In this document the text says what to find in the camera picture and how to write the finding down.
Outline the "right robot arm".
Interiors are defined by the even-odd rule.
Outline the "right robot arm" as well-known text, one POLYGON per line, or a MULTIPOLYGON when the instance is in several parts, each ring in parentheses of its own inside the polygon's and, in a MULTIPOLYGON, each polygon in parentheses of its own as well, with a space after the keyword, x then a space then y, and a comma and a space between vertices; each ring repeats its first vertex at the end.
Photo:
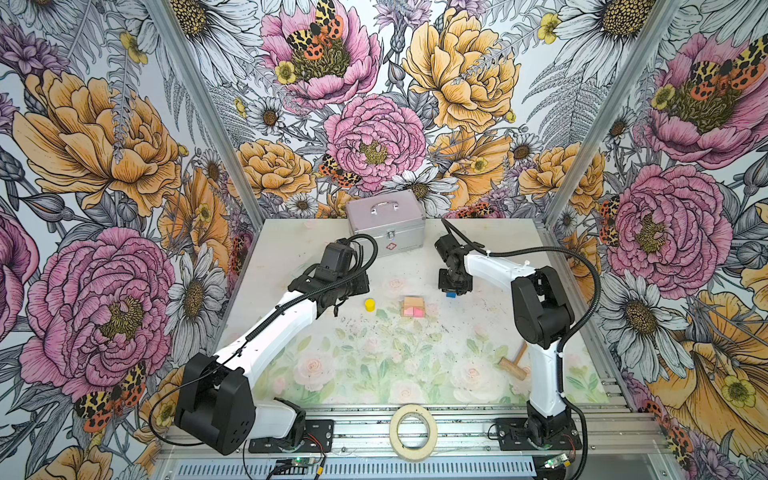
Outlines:
POLYGON ((434 247, 444 263, 438 288, 461 296, 482 278, 511 296, 514 325, 530 353, 532 387, 527 409, 527 438, 542 448, 574 428, 563 386, 563 343, 572 333, 575 315, 557 271, 513 262, 513 257, 540 253, 543 247, 491 252, 472 243, 460 244, 451 234, 434 247))

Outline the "short natural wood block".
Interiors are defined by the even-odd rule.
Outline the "short natural wood block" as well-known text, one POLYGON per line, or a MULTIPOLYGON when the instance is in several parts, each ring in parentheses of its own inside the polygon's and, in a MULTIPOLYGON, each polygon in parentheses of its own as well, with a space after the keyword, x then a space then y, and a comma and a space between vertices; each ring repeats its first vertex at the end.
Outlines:
POLYGON ((424 299, 420 296, 405 296, 403 298, 403 307, 424 309, 425 302, 424 299))

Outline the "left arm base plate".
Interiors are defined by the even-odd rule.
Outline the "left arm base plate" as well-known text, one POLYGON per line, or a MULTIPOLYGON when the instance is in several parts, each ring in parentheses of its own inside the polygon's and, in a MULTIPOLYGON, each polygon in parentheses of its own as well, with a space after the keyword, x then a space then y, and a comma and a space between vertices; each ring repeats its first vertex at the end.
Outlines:
POLYGON ((286 437, 250 439, 247 451, 251 454, 330 453, 334 427, 335 422, 330 419, 305 420, 286 437))

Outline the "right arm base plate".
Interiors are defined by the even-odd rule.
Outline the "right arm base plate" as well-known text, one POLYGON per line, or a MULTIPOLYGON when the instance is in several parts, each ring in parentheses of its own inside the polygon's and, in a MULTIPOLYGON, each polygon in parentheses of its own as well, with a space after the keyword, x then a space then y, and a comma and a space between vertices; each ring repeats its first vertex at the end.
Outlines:
POLYGON ((572 419, 567 419, 562 428, 548 431, 530 419, 498 418, 492 423, 488 436, 498 443, 501 451, 576 451, 582 448, 581 437, 572 419))

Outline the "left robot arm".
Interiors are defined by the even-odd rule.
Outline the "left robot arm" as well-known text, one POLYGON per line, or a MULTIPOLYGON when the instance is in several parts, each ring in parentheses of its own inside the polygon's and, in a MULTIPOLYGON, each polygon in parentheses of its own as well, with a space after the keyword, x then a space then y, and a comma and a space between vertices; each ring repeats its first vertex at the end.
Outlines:
POLYGON ((269 364, 327 309, 369 292, 367 271, 378 256, 366 234, 326 245, 321 260, 293 279, 279 302, 243 335, 213 355, 198 353, 184 367, 174 424, 222 455, 253 440, 298 447, 305 410, 287 400, 255 401, 252 388, 269 364))

